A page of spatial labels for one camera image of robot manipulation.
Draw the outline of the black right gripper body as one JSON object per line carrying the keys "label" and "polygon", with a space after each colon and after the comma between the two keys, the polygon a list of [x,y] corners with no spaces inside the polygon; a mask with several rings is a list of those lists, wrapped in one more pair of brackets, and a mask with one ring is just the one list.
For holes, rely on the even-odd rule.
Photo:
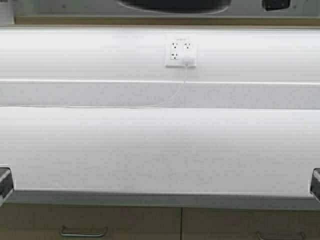
{"label": "black right gripper body", "polygon": [[290,7],[291,0],[262,0],[261,5],[266,11],[285,10]]}

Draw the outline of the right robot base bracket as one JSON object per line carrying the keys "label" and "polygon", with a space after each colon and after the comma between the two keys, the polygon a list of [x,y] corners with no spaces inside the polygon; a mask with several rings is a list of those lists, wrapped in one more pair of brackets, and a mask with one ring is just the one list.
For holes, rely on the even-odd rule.
{"label": "right robot base bracket", "polygon": [[320,169],[315,168],[312,172],[309,191],[312,196],[319,202],[320,201]]}

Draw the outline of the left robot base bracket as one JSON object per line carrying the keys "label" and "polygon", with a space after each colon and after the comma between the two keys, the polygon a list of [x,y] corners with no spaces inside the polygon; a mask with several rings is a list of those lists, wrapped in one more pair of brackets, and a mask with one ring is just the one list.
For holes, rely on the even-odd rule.
{"label": "left robot base bracket", "polygon": [[0,206],[10,197],[14,192],[14,181],[10,168],[0,168]]}

